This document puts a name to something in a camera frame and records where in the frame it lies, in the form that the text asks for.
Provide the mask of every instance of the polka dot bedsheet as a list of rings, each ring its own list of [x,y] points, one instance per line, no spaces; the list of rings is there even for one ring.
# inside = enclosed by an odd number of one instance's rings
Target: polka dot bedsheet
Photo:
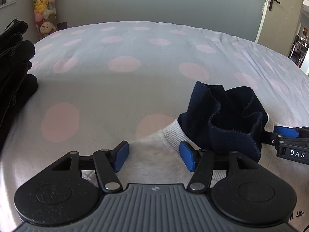
[[[275,124],[309,125],[308,77],[287,57],[221,32],[112,22],[58,31],[35,47],[29,73],[39,88],[2,151],[2,232],[19,223],[20,185],[69,151],[90,155],[167,126],[186,111],[197,80],[249,86]]]

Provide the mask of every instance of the door handle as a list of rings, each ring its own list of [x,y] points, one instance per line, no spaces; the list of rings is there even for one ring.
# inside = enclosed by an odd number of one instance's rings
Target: door handle
[[[273,3],[274,1],[277,2],[278,4],[281,4],[278,0],[270,0],[270,1],[269,1],[269,5],[268,5],[268,10],[269,10],[269,11],[271,11],[271,9],[272,9],[272,3]]]

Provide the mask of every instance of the ribbed gray surface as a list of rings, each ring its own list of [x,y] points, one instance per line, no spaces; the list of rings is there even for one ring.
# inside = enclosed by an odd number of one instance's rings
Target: ribbed gray surface
[[[203,195],[190,194],[182,185],[130,184],[120,194],[109,194],[88,217],[57,228],[24,223],[18,232],[292,232],[287,224],[246,228],[224,219]]]

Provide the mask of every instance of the white door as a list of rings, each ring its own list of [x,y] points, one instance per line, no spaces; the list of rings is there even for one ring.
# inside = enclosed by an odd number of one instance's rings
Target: white door
[[[266,0],[255,42],[288,56],[295,38],[302,4],[303,0]]]

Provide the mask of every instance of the navy blue sock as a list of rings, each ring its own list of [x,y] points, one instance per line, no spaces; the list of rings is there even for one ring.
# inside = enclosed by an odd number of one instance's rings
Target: navy blue sock
[[[237,87],[225,91],[222,85],[197,82],[188,110],[178,117],[183,132],[200,148],[226,155],[237,150],[259,161],[261,131],[267,113],[254,91]]]

